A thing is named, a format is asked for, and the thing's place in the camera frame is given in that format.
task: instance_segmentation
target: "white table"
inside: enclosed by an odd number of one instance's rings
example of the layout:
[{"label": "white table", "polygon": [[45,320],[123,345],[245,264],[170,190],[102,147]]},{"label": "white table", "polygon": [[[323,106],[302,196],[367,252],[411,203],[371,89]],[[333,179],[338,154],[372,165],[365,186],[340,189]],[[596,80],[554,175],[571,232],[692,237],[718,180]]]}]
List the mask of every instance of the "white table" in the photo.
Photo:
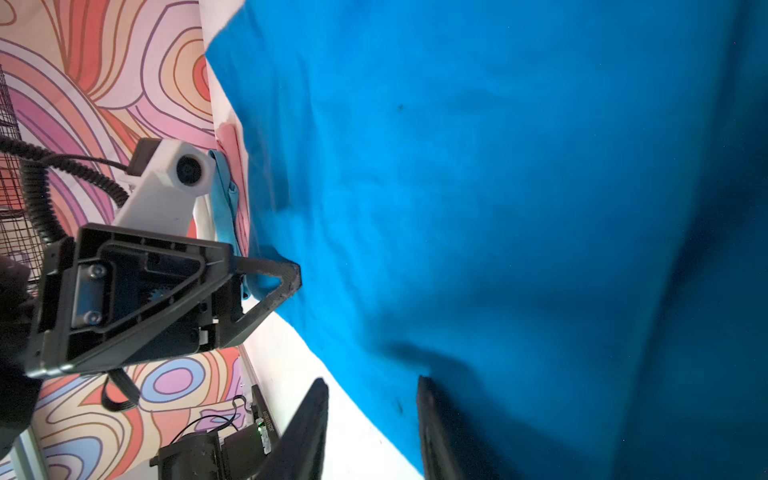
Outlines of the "white table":
[{"label": "white table", "polygon": [[[200,0],[206,47],[242,4],[243,0]],[[214,127],[224,122],[235,123],[240,138],[243,138],[243,127],[210,66],[208,83]],[[240,156],[244,162],[243,173],[247,177],[248,153],[242,141]],[[312,381],[317,377],[325,379],[329,388],[325,480],[422,478],[363,415],[325,365],[310,352],[296,330],[277,314],[273,313],[264,321],[243,344],[241,352],[253,367],[251,373],[255,374],[280,431],[288,426]]]}]

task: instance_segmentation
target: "screw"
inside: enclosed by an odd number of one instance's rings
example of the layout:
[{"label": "screw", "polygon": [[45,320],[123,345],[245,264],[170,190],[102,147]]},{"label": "screw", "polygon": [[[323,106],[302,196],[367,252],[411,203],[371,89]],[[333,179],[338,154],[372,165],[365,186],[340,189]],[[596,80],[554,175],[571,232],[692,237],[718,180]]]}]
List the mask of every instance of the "screw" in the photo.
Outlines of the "screw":
[{"label": "screw", "polygon": [[99,265],[98,263],[96,263],[88,267],[88,275],[91,278],[102,278],[106,274],[107,274],[107,269],[104,267],[104,265]]},{"label": "screw", "polygon": [[88,325],[98,325],[101,323],[101,312],[98,310],[89,310],[83,315],[83,319]]}]

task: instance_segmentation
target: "black cable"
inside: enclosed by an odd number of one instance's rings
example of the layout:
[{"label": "black cable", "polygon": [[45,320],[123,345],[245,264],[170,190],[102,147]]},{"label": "black cable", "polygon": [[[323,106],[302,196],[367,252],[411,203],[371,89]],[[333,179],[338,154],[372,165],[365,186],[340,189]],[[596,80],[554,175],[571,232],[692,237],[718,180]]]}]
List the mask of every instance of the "black cable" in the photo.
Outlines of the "black cable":
[{"label": "black cable", "polygon": [[55,154],[37,145],[28,144],[15,138],[0,135],[0,151],[20,157],[22,173],[22,196],[29,215],[29,221],[38,231],[43,243],[50,244],[67,237],[53,210],[51,190],[48,185],[47,167],[53,167],[73,177],[81,178],[101,188],[114,200],[118,208],[125,205],[128,194],[111,178],[92,170],[72,159],[94,161],[125,170],[126,167],[104,158],[85,157],[84,155]]},{"label": "black cable", "polygon": [[227,420],[227,421],[225,423],[223,423],[222,425],[219,425],[215,429],[210,430],[209,433],[220,432],[221,430],[224,430],[226,427],[228,427],[230,425],[232,426],[232,428],[234,428],[236,431],[239,432],[240,429],[238,429],[237,426],[233,423],[235,421],[235,419],[237,418],[237,404],[235,403],[235,400],[237,400],[237,399],[243,400],[243,404],[247,404],[248,403],[248,400],[244,396],[242,396],[242,395],[235,395],[232,398],[232,407],[235,409],[235,412],[232,414],[232,418],[231,419],[228,419],[227,417],[224,417],[224,416],[221,416],[221,415],[203,415],[199,419],[196,419],[196,420],[193,420],[192,422],[189,422],[187,424],[187,426],[185,426],[184,428],[181,429],[181,432],[178,432],[176,434],[176,436],[174,437],[173,440],[170,441],[170,443],[176,442],[179,439],[179,437],[181,437],[181,434],[184,433],[184,431],[186,431],[188,428],[190,428],[195,423],[198,423],[202,419],[209,419],[209,418],[212,418],[212,417],[216,417],[216,418],[219,418],[219,419],[224,419],[224,420]]}]

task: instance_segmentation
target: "white surface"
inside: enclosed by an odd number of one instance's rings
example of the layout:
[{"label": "white surface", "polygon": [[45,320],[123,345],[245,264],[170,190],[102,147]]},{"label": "white surface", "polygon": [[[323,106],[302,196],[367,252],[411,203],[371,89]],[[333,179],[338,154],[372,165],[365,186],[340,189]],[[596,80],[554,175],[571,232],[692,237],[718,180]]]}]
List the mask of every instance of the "white surface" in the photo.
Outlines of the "white surface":
[{"label": "white surface", "polygon": [[[184,185],[176,174],[182,157],[195,157],[202,170],[195,185]],[[136,185],[112,225],[184,237],[192,221],[195,199],[210,193],[214,159],[181,140],[162,140],[141,177],[121,179]]]},{"label": "white surface", "polygon": [[[205,45],[232,18],[243,0],[200,0],[200,17]],[[224,95],[213,70],[208,66],[208,84],[214,126],[223,122],[243,128]],[[240,142],[244,175],[247,153]],[[322,377],[329,389],[328,433],[323,469],[325,480],[360,478],[370,480],[422,478],[394,445],[366,418],[342,390],[323,363],[310,352],[296,330],[273,313],[243,344],[256,373],[264,398],[280,431],[284,431],[312,381]]]}]

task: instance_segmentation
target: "metal grid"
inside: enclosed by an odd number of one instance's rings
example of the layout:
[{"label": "metal grid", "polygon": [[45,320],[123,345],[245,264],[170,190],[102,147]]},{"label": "metal grid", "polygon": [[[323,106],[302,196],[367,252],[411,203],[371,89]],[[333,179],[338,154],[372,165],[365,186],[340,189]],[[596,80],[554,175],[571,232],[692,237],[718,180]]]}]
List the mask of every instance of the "metal grid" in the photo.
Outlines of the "metal grid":
[{"label": "metal grid", "polygon": [[[11,95],[0,67],[0,134],[21,139]],[[35,295],[42,266],[43,244],[24,210],[18,158],[0,153],[0,255],[31,270],[27,291]]]}]

